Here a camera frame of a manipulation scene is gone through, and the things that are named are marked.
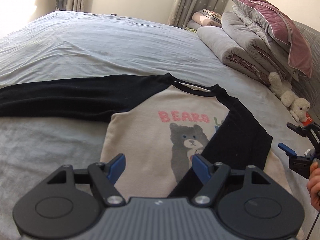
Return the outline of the person right hand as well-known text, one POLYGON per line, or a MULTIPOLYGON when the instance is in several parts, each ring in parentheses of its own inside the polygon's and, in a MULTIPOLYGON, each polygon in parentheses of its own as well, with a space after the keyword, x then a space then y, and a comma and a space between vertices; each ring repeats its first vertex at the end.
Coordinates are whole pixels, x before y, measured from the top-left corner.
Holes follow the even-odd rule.
POLYGON ((320 168, 318 163, 310 166, 310 177, 306 185, 310 195, 310 203, 319 212, 320 168))

